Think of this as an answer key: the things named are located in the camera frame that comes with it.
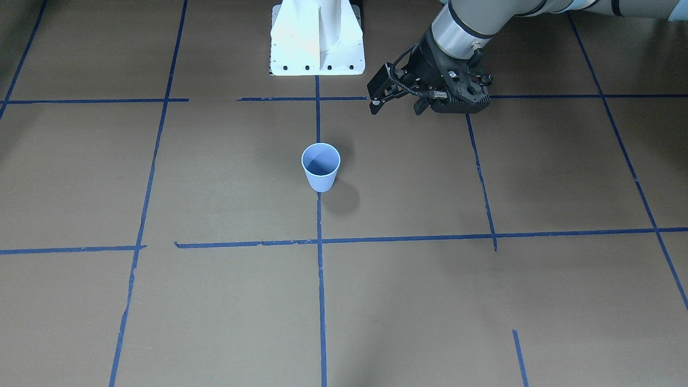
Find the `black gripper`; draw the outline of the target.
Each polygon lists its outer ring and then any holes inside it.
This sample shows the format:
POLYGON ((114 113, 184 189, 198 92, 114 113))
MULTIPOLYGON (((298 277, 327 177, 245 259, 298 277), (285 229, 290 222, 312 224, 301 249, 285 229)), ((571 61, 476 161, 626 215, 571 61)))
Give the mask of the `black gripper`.
MULTIPOLYGON (((432 30, 427 30, 418 46, 411 52, 410 60, 403 67, 406 71, 404 78, 410 80, 413 77, 415 81, 411 85, 418 86, 419 93, 432 95, 437 91, 435 87, 439 85, 441 76, 436 67, 436 60, 441 55, 450 56, 435 41, 432 30)), ((377 115, 389 101, 408 95, 408 91, 405 91, 398 83, 400 80, 392 69, 392 64, 383 64, 367 84, 371 114, 377 115)), ((431 104, 432 98, 419 97, 413 105, 415 115, 423 114, 431 104)))

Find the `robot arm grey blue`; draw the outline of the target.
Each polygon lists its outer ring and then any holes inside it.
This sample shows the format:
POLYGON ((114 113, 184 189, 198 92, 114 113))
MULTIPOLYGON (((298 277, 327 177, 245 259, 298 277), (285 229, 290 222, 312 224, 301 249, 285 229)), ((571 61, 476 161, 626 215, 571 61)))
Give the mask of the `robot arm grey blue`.
POLYGON ((368 82, 369 112, 413 97, 414 113, 479 113, 489 107, 486 47, 511 24, 571 12, 686 21, 686 1, 444 1, 418 41, 368 82))

